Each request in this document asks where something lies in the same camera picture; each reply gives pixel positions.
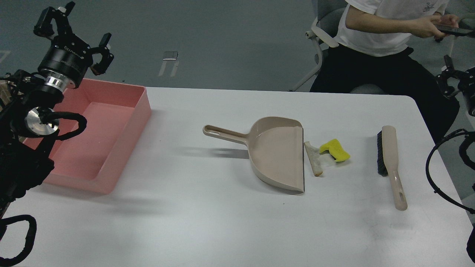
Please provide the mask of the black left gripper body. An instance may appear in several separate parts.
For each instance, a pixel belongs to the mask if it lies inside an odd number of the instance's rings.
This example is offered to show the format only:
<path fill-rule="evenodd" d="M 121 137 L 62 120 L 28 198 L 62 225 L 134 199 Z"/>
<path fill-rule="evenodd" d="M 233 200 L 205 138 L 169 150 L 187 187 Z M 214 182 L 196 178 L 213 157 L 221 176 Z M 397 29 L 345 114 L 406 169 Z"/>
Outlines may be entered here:
<path fill-rule="evenodd" d="M 56 72 L 80 86 L 87 69 L 91 66 L 90 46 L 76 35 L 56 36 L 39 64 L 38 72 Z"/>

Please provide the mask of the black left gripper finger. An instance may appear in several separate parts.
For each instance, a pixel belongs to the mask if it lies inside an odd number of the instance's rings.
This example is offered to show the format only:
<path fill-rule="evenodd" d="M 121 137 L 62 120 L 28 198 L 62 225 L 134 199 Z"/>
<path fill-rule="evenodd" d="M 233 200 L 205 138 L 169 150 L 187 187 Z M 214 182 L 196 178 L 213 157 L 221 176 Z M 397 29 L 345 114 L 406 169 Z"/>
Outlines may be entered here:
<path fill-rule="evenodd" d="M 35 35 L 53 41 L 56 37 L 71 37 L 72 28 L 68 16 L 76 3 L 68 2 L 64 7 L 47 7 L 42 12 L 33 28 Z"/>
<path fill-rule="evenodd" d="M 110 64 L 114 60 L 114 55 L 110 52 L 108 43 L 112 37 L 111 33 L 106 33 L 102 36 L 102 39 L 98 47 L 93 47 L 89 49 L 89 54 L 100 55 L 101 59 L 99 62 L 94 63 L 90 66 L 91 71 L 95 76 L 105 74 Z"/>

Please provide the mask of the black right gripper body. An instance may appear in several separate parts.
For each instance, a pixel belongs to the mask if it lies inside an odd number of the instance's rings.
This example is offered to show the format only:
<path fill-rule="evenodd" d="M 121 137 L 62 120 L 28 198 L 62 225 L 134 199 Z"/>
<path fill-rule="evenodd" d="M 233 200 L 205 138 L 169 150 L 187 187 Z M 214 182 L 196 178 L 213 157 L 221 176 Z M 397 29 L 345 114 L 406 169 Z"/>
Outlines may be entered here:
<path fill-rule="evenodd" d="M 465 100 L 468 115 L 475 116 L 475 67 L 462 73 L 460 79 L 460 91 Z"/>

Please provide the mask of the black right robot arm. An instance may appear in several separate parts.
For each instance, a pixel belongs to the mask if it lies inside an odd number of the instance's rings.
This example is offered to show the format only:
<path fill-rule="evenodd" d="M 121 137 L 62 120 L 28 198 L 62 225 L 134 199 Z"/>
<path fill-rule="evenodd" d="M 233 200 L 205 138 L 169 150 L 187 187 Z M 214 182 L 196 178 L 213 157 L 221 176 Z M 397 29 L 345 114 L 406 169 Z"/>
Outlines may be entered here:
<path fill-rule="evenodd" d="M 453 66 L 453 59 L 450 55 L 444 55 L 444 63 L 445 67 L 441 73 L 436 76 L 436 82 L 441 94 L 447 99 L 452 99 L 458 93 L 461 93 L 469 115 L 474 116 L 474 67 L 465 71 L 457 70 Z M 461 137 L 462 139 L 457 149 L 457 156 L 461 159 L 466 167 L 469 167 L 470 169 L 475 168 L 474 158 L 470 157 L 468 154 L 469 148 L 474 146 L 475 133 L 474 131 L 469 131 L 464 128 L 456 129 L 455 131 L 444 136 L 438 143 L 434 145 L 430 151 L 425 163 L 426 179 L 429 182 L 429 185 L 432 187 L 434 193 L 442 197 L 445 201 L 463 209 L 468 214 L 474 215 L 475 211 L 473 207 L 468 207 L 461 201 L 457 201 L 448 196 L 444 191 L 441 190 L 441 188 L 439 188 L 439 186 L 436 185 L 430 174 L 430 162 L 436 150 L 438 150 L 443 144 L 458 137 Z"/>

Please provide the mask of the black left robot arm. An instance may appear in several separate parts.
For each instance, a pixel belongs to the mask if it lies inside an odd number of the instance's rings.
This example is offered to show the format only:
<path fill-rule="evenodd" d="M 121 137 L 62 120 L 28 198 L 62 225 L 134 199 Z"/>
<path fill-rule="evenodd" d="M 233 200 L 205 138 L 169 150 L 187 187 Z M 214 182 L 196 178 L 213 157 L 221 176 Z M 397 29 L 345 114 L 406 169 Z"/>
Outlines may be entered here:
<path fill-rule="evenodd" d="M 71 1 L 42 11 L 33 32 L 51 45 L 36 72 L 19 69 L 1 77 L 10 93 L 10 101 L 1 102 L 0 116 L 2 216 L 10 203 L 42 184 L 54 169 L 50 159 L 54 144 L 86 129 L 83 115 L 54 111 L 65 91 L 77 89 L 88 70 L 104 74 L 114 60 L 108 48 L 111 33 L 91 47 L 73 32 L 68 17 L 75 5 Z"/>

